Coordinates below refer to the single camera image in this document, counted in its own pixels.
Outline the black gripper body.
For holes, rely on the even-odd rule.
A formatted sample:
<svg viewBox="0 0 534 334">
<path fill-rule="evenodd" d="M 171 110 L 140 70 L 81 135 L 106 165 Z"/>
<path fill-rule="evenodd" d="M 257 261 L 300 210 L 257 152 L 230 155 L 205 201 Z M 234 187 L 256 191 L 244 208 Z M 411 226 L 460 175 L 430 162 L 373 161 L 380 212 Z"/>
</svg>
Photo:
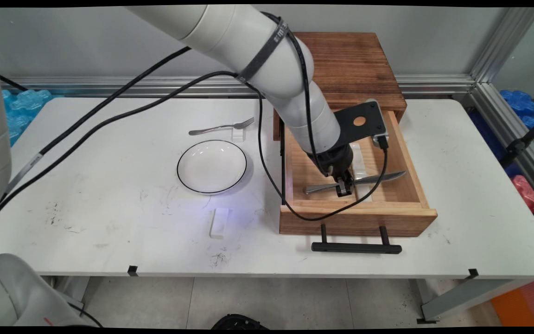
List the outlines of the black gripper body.
<svg viewBox="0 0 534 334">
<path fill-rule="evenodd" d="M 349 144 L 331 148 L 322 154 L 311 155 L 311 161 L 324 177 L 343 180 L 343 172 L 353 163 L 353 151 Z"/>
</svg>

